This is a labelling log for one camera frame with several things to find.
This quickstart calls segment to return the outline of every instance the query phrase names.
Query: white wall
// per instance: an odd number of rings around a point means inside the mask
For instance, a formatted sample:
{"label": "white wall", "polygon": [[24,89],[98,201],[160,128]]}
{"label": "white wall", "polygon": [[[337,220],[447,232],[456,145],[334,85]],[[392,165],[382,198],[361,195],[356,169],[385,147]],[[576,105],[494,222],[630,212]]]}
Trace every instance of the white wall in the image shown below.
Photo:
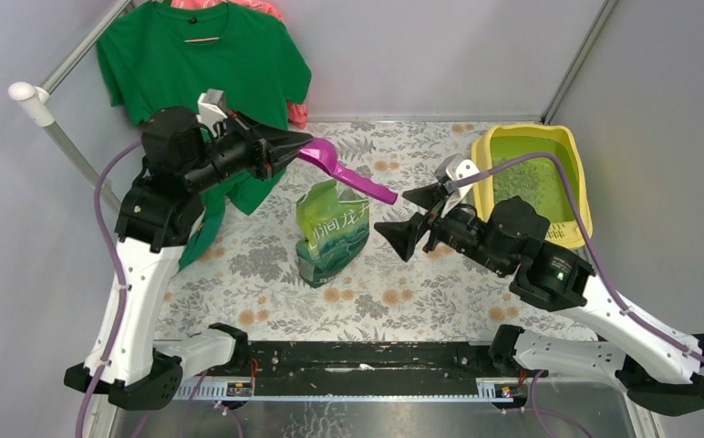
{"label": "white wall", "polygon": [[[704,1],[621,2],[554,123],[575,133],[618,287],[704,332]],[[704,437],[704,411],[664,425]]]}
{"label": "white wall", "polygon": [[539,116],[602,0],[272,0],[314,73],[309,116]]}
{"label": "white wall", "polygon": [[[72,433],[80,394],[63,373],[88,352],[112,276],[91,189],[6,89],[39,83],[111,3],[0,0],[0,436]],[[312,114],[365,118],[539,114],[600,0],[275,3],[315,72]],[[92,56],[50,106],[96,169],[137,138]],[[117,194],[137,159],[117,168]]]}
{"label": "white wall", "polygon": [[[109,3],[0,0],[0,437],[72,435],[81,396],[62,377],[97,336],[113,272],[92,190],[6,89],[40,82]],[[97,169],[137,138],[92,57],[51,107]],[[117,169],[118,194],[136,168]]]}

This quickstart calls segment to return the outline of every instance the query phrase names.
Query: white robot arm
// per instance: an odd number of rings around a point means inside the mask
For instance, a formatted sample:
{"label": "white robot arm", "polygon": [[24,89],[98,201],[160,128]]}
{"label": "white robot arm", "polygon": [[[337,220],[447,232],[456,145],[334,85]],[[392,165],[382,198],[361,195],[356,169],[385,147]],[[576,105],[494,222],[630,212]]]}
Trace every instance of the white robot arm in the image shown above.
{"label": "white robot arm", "polygon": [[[198,103],[199,116],[172,107],[156,112],[142,127],[143,169],[124,197],[116,224],[126,306],[119,306],[117,276],[93,349],[65,374],[68,387],[84,392],[95,384],[95,393],[108,394],[110,403],[125,410],[160,409],[188,377],[211,367],[240,370],[245,365],[247,335],[223,324],[154,344],[164,291],[200,228],[200,193],[240,172],[270,179],[313,139],[269,127],[256,132],[251,120],[225,107],[221,91],[209,90]],[[231,122],[222,125],[226,119]],[[217,135],[205,140],[205,129]],[[113,330],[115,343],[103,363]]]}
{"label": "white robot arm", "polygon": [[[544,240],[549,221],[519,197],[497,203],[487,223],[461,199],[470,186],[450,192],[447,182],[478,169],[461,156],[449,157],[436,171],[438,182],[403,193],[427,210],[403,223],[375,228],[407,261],[427,233],[424,251],[438,242],[451,246],[498,276],[513,276],[510,290],[522,301],[585,324],[598,342],[553,339],[516,326],[501,326],[490,346],[501,369],[547,370],[604,382],[626,392],[651,411],[669,416],[704,408],[700,361],[642,328],[616,303],[594,269],[573,252]],[[620,296],[656,329],[704,356],[704,334],[689,335],[661,322]]]}

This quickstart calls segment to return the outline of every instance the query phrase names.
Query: green snack bag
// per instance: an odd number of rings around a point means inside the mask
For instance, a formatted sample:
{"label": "green snack bag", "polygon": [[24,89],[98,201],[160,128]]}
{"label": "green snack bag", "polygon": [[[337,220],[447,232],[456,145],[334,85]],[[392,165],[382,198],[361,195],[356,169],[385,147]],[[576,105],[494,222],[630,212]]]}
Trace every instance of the green snack bag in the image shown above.
{"label": "green snack bag", "polygon": [[336,180],[320,182],[295,203],[305,238],[295,244],[298,275],[320,287],[348,265],[368,241],[368,198]]}

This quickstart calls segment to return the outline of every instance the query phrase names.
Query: purple spoon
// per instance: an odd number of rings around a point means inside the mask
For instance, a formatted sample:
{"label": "purple spoon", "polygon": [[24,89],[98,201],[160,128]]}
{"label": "purple spoon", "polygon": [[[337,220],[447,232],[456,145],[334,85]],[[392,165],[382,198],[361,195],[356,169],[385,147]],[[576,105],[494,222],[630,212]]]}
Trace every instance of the purple spoon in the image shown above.
{"label": "purple spoon", "polygon": [[307,145],[298,152],[298,158],[310,164],[314,164],[334,179],[374,199],[378,199],[382,203],[392,205],[398,199],[398,194],[392,192],[387,187],[376,184],[368,178],[363,178],[355,173],[355,171],[350,171],[339,164],[336,147],[326,139],[314,139],[308,142]]}

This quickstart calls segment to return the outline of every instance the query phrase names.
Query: tabletop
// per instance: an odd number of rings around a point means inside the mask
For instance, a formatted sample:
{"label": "tabletop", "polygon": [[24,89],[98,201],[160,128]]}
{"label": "tabletop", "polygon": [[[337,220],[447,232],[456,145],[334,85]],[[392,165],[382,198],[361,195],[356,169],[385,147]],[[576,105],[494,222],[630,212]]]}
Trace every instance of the tabletop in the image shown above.
{"label": "tabletop", "polygon": [[[332,141],[346,167],[391,190],[434,183],[435,168],[470,148],[492,123],[311,123]],[[593,340],[582,324],[524,304],[500,279],[445,245],[401,261],[373,228],[366,247],[328,284],[298,276],[295,243],[303,234],[295,201],[329,179],[295,161],[250,216],[228,205],[214,245],[171,279],[157,339],[177,339],[222,322],[256,340],[491,341],[500,324],[548,336]],[[404,221],[418,207],[372,200],[370,222]]]}

